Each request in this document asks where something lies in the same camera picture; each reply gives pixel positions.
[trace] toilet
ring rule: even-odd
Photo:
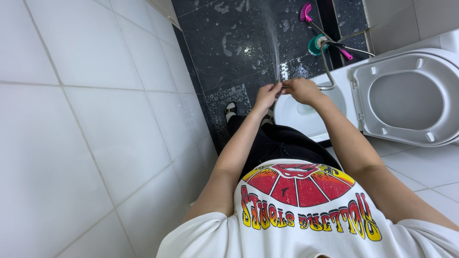
[[[365,135],[422,147],[459,140],[459,30],[339,68],[333,90],[323,91]],[[326,74],[311,78],[330,85]],[[282,95],[276,124],[316,142],[328,140],[310,106]]]

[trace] person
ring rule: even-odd
[[[459,227],[389,172],[314,82],[282,84],[260,88],[246,117],[228,106],[234,135],[157,257],[459,257]],[[280,91],[321,116],[343,170],[300,132],[269,123]]]

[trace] toilet lid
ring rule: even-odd
[[[364,134],[425,147],[459,136],[459,55],[419,49],[352,71]]]

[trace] bathroom wall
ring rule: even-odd
[[[459,225],[459,146],[423,148],[367,136],[400,181]],[[327,150],[336,158],[333,148]]]
[[[457,0],[364,0],[376,54],[459,28]]]
[[[217,154],[143,0],[0,2],[0,257],[155,257]]]

